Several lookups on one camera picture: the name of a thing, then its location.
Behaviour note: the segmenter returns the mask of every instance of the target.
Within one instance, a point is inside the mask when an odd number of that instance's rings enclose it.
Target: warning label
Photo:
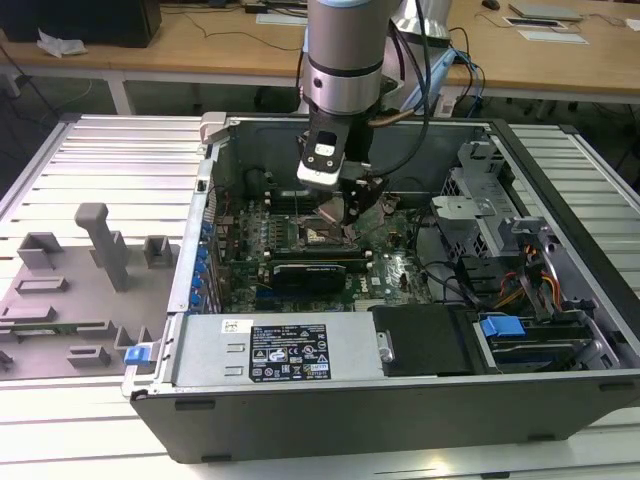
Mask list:
[[[249,372],[254,382],[330,379],[326,326],[252,327]]]

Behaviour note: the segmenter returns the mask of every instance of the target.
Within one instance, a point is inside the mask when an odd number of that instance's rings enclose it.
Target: motherboard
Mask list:
[[[412,243],[415,210],[380,205],[354,225],[327,223],[303,201],[221,206],[217,275],[225,313],[366,311],[431,303]]]

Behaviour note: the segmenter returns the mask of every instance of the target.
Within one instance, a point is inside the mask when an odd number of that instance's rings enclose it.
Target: computer case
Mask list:
[[[38,29],[87,44],[146,47],[162,17],[158,0],[0,0],[0,27],[12,42],[38,40]]]

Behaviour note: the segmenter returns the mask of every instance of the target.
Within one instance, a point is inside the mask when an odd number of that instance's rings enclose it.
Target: aluminum extrusion table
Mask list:
[[[126,241],[179,243],[204,149],[196,117],[83,116],[51,134],[0,202],[0,286],[25,232],[86,245],[76,205],[104,201]],[[589,145],[558,127],[512,126],[635,291],[640,201]],[[521,186],[525,204],[532,201]],[[510,472],[512,479],[631,480],[640,475],[640,407],[613,412],[567,441],[329,458],[180,465],[120,391],[121,377],[0,383],[0,478],[416,479]],[[313,441],[312,432],[309,441]]]

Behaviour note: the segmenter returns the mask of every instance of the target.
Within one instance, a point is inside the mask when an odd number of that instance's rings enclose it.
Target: blue latch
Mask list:
[[[151,347],[143,347],[136,345],[127,348],[124,355],[125,365],[149,366],[151,365]]]
[[[518,317],[509,315],[489,316],[480,321],[485,337],[523,337],[526,335]]]

